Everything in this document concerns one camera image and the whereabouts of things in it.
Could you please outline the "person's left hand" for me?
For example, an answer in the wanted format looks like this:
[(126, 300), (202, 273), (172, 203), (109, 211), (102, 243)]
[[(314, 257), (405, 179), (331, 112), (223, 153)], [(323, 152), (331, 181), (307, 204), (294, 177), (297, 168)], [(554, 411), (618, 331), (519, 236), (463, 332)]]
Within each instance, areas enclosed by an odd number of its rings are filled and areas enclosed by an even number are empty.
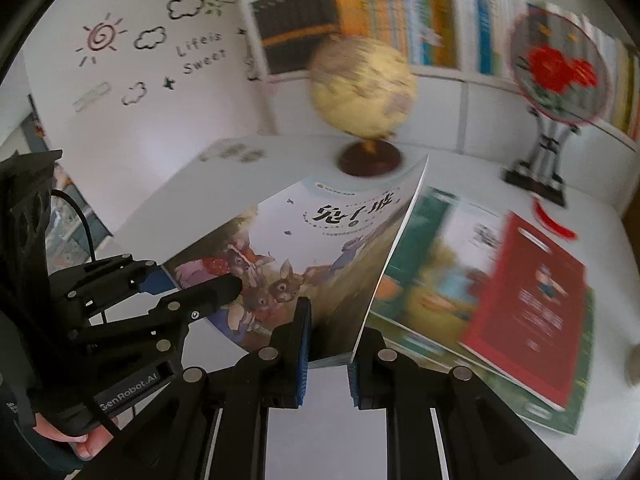
[(76, 437), (63, 434), (40, 413), (35, 414), (35, 422), (29, 445), (40, 458), (50, 464), (53, 464), (60, 454), (69, 452), (73, 452), (80, 460), (92, 460), (119, 433), (117, 418), (113, 418), (108, 427), (99, 425), (88, 434)]

